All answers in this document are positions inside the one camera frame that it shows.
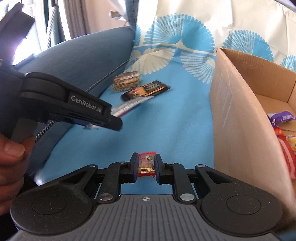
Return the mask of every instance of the gray ribbed panel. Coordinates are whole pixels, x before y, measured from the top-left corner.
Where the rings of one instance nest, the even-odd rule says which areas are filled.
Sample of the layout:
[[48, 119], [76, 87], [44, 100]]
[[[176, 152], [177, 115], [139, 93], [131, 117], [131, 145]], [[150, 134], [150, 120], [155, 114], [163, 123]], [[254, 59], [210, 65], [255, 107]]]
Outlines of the gray ribbed panel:
[[18, 232], [12, 241], [278, 241], [273, 234], [240, 238], [209, 226], [192, 205], [172, 195], [122, 195], [113, 204], [98, 206], [76, 230], [51, 237]]

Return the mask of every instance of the black handheld device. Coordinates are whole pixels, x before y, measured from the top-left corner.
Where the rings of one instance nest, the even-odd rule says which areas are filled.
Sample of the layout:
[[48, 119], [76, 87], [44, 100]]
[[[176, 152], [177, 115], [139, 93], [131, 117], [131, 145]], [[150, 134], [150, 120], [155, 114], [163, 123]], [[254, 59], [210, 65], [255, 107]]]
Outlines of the black handheld device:
[[138, 166], [133, 153], [129, 162], [88, 165], [19, 195], [11, 216], [20, 231], [11, 241], [279, 241], [273, 229], [282, 207], [270, 193], [157, 154], [155, 180], [172, 185], [172, 194], [122, 194]]
[[52, 75], [12, 68], [16, 48], [34, 23], [22, 7], [17, 3], [0, 21], [0, 133], [21, 143], [37, 122], [48, 120], [120, 130], [122, 120], [110, 114], [109, 103]]

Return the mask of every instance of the metal screw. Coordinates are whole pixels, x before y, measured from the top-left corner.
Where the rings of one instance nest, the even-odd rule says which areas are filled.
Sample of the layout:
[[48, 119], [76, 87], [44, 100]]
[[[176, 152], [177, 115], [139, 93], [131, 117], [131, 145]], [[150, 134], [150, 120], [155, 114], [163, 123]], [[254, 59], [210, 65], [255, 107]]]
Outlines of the metal screw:
[[99, 195], [99, 199], [101, 201], [110, 201], [112, 200], [112, 198], [113, 198], [113, 195], [110, 193], [102, 193], [101, 195]]
[[194, 199], [194, 195], [190, 194], [190, 193], [183, 193], [180, 195], [180, 198], [183, 201], [192, 201]]

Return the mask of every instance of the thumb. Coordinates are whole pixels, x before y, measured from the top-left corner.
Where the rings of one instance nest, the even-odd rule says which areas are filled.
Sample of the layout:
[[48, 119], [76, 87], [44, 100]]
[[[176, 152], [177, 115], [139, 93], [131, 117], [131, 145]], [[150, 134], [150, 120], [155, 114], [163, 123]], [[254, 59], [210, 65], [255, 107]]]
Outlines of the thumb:
[[0, 166], [11, 166], [22, 160], [25, 147], [0, 134]]

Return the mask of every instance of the black snack package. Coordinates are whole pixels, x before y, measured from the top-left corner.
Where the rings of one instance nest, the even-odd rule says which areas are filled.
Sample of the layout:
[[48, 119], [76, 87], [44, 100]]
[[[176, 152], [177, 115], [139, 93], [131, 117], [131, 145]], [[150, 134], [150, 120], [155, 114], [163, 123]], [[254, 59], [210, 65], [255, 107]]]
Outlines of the black snack package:
[[169, 88], [170, 86], [164, 83], [161, 83], [158, 80], [155, 80], [143, 86], [137, 87], [133, 90], [125, 92], [124, 94], [121, 95], [121, 98], [124, 101], [127, 101], [130, 99], [136, 99], [140, 96], [156, 96], [162, 92], [167, 91]]

